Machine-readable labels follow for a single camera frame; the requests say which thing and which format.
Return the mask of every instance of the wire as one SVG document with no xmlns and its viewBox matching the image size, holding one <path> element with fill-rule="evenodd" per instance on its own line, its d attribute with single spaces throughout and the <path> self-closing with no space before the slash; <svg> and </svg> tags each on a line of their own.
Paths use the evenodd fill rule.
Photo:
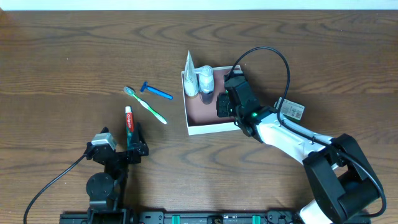
<svg viewBox="0 0 398 224">
<path fill-rule="evenodd" d="M 239 63 L 240 60 L 242 60 L 242 58 L 244 58 L 246 55 L 248 55 L 251 52 L 256 51 L 256 50 L 270 50 L 270 51 L 276 53 L 284 61 L 285 66 L 286 66 L 287 81 L 286 81 L 285 92 L 284 92 L 283 97 L 282 97 L 282 99 L 280 101 L 280 104 L 279 104 L 279 106 L 277 108 L 277 119 L 278 119 L 278 122 L 283 127 L 288 129 L 289 131 L 291 131 L 291 132 L 293 132 L 295 134 L 298 134 L 301 137 L 304 137 L 304 138 L 307 138 L 307 139 L 311 140 L 312 143 L 315 142 L 315 143 L 318 143 L 318 144 L 320 144 L 322 146 L 325 146 L 325 147 L 329 146 L 329 144 L 316 139 L 315 135 L 314 136 L 307 136 L 306 134 L 301 133 L 300 131 L 297 131 L 297 130 L 289 127 L 287 124 L 285 124 L 284 121 L 281 120 L 281 118 L 280 118 L 280 109 L 282 108 L 282 104 L 285 101 L 285 98 L 286 98 L 286 95 L 287 95 L 287 91 L 289 90 L 289 85 L 290 85 L 290 68 L 289 68 L 289 64 L 287 63 L 286 58 L 278 50 L 273 49 L 272 47 L 266 47 L 266 46 L 255 47 L 255 48 L 253 48 L 251 50 L 248 50 L 246 53 L 242 54 L 242 56 L 240 56 L 240 58 L 237 59 L 235 64 L 232 66 L 231 71 L 229 71 L 228 76 L 229 77 L 231 76 L 231 74 L 233 73 L 233 70 L 235 69 L 235 66 Z M 386 195 L 384 194 L 384 191 L 381 189 L 380 185 L 376 182 L 375 178 L 369 173 L 369 171 L 367 171 L 364 168 L 364 166 L 361 165 L 361 163 L 357 159 L 351 157 L 349 154 L 347 154 L 345 152 L 338 151 L 334 147 L 330 147 L 330 148 L 332 148 L 333 150 L 335 150 L 336 153 L 338 153 L 339 155 L 341 155 L 345 159 L 349 160 L 353 164 L 357 165 L 361 170 L 363 170 L 363 172 L 369 177 L 369 179 L 372 181 L 373 185 L 375 186 L 375 188 L 377 188 L 377 191 L 379 192 L 379 195 L 381 197 L 381 202 L 382 202 L 382 206 L 381 206 L 380 211 L 378 211 L 376 213 L 373 213 L 373 214 L 369 214 L 369 215 L 363 215 L 363 216 L 364 217 L 369 217 L 369 218 L 374 218 L 374 217 L 378 217 L 378 216 L 382 215 L 386 211 L 386 208 L 387 208 L 387 199 L 386 199 Z"/>
<path fill-rule="evenodd" d="M 71 169 L 73 169 L 82 159 L 84 159 L 86 155 L 82 155 L 75 163 L 73 163 L 69 168 L 67 168 L 65 171 L 63 171 L 58 177 L 54 178 L 49 182 L 41 191 L 37 193 L 37 195 L 32 199 L 30 204 L 27 206 L 24 214 L 24 224 L 27 224 L 27 214 L 29 213 L 30 208 L 32 207 L 33 203 L 37 200 L 37 198 L 47 189 L 49 188 L 52 184 L 54 184 L 57 180 L 59 180 L 62 176 L 64 176 L 67 172 L 69 172 Z"/>
</svg>

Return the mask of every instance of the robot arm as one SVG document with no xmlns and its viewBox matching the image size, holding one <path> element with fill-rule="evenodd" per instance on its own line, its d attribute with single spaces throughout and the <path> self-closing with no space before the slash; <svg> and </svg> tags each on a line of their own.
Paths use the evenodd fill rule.
<svg viewBox="0 0 398 224">
<path fill-rule="evenodd" d="M 354 138 L 314 133 L 277 109 L 261 106 L 241 71 L 225 76 L 224 87 L 226 93 L 217 98 L 219 117 L 234 117 L 245 135 L 273 145 L 303 164 L 315 197 L 300 211 L 305 224 L 350 223 L 384 194 Z M 338 166 L 348 166 L 348 171 L 337 177 L 333 169 Z"/>
</svg>

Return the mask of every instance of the white wall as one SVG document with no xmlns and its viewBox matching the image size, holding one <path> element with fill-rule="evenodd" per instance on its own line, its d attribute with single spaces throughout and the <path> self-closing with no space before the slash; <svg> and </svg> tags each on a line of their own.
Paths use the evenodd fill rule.
<svg viewBox="0 0 398 224">
<path fill-rule="evenodd" d="M 398 0 L 0 0 L 3 10 L 398 9 Z"/>
</svg>

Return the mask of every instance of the colgate label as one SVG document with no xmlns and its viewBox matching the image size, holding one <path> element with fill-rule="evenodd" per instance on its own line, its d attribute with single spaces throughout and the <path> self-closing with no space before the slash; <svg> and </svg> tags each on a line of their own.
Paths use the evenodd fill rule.
<svg viewBox="0 0 398 224">
<path fill-rule="evenodd" d="M 126 113 L 126 125 L 131 132 L 134 131 L 134 122 L 132 119 L 132 113 Z"/>
</svg>

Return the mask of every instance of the label sticker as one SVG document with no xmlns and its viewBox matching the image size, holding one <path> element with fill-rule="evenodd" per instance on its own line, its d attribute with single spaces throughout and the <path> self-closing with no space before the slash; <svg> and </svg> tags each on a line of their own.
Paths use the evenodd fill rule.
<svg viewBox="0 0 398 224">
<path fill-rule="evenodd" d="M 282 97 L 279 98 L 278 102 L 275 103 L 274 107 L 278 108 L 279 103 L 281 101 Z M 284 103 L 282 104 L 282 108 L 280 109 L 280 112 L 286 116 L 290 116 L 293 119 L 301 120 L 301 117 L 303 116 L 304 112 L 304 106 L 291 102 L 290 100 L 284 100 Z"/>
<path fill-rule="evenodd" d="M 134 131 L 134 121 L 132 119 L 132 112 L 126 113 L 126 125 L 131 132 Z"/>
</svg>

